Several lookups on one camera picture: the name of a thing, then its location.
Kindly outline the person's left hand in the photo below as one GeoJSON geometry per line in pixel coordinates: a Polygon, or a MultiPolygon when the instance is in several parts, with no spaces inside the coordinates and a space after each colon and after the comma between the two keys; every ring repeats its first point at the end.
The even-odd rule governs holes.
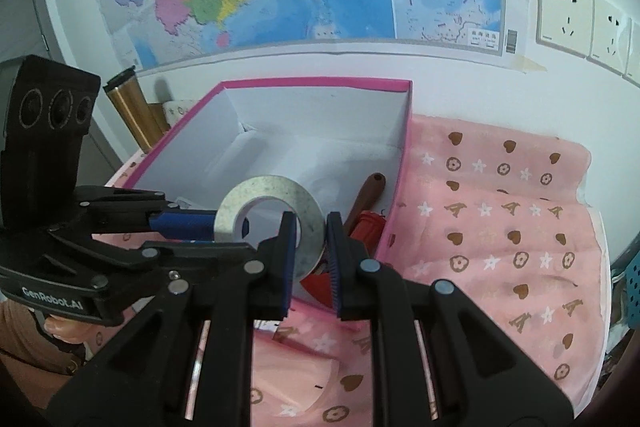
{"type": "Polygon", "coordinates": [[[96,335],[98,326],[50,315],[44,319],[43,329],[55,340],[61,351],[83,360],[93,357],[89,343],[96,335]]]}

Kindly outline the brown sleeved left forearm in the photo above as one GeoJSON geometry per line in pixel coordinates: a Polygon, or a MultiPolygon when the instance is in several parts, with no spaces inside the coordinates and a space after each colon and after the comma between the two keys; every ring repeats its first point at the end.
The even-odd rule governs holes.
{"type": "Polygon", "coordinates": [[[1,363],[39,410],[45,410],[52,397],[86,363],[58,349],[43,329],[43,322],[21,303],[1,303],[1,363]]]}

